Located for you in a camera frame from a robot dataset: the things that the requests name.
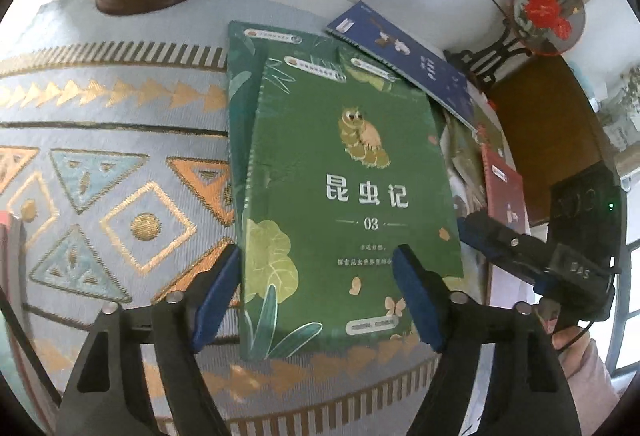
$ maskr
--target red flower embroidery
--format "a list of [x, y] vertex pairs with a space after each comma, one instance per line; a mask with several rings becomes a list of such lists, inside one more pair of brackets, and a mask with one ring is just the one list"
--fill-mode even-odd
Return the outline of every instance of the red flower embroidery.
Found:
[[529, 0], [524, 11], [536, 27], [551, 28], [560, 15], [560, 5], [557, 0]]
[[571, 36], [571, 22], [569, 22], [567, 19], [559, 18], [554, 23], [553, 30], [558, 38], [567, 40]]

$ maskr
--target green book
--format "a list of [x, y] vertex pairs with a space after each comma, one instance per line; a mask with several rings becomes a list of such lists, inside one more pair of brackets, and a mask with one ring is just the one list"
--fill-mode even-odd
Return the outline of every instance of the green book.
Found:
[[350, 46], [269, 43], [243, 222], [248, 360], [408, 334], [399, 244], [462, 277], [429, 100]]
[[246, 170], [249, 163], [262, 68], [267, 60], [267, 46], [270, 42], [284, 42], [296, 44], [310, 52], [331, 54], [335, 51], [337, 41], [329, 37], [238, 21], [230, 22], [228, 37], [229, 53], [226, 73], [229, 98], [230, 165], [234, 212], [237, 218], [236, 235], [241, 240]]

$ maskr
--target blue book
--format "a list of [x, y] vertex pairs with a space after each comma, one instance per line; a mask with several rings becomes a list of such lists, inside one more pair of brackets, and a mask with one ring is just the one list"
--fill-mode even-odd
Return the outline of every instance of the blue book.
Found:
[[327, 26], [327, 31], [370, 54], [417, 85], [470, 129], [474, 109], [465, 75], [400, 31], [363, 2]]

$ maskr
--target gold circle pattern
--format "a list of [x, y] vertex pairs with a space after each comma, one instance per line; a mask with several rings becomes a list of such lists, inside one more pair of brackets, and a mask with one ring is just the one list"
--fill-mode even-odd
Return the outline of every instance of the gold circle pattern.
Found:
[[139, 213], [131, 222], [131, 233], [139, 241], [155, 239], [160, 229], [160, 220], [150, 212]]

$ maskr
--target window frame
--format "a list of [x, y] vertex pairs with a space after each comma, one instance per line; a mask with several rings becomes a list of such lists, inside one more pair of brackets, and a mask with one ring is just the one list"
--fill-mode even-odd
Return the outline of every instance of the window frame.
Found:
[[629, 312], [629, 302], [631, 299], [631, 253], [640, 248], [640, 239], [627, 244], [620, 253], [620, 275], [618, 277], [618, 290], [616, 290], [616, 308], [613, 316], [613, 329], [609, 340], [609, 351], [605, 365], [612, 378], [623, 376], [633, 372], [640, 366], [640, 355], [638, 361], [623, 368], [616, 368], [622, 339], [625, 335], [626, 322], [638, 315], [640, 310]]

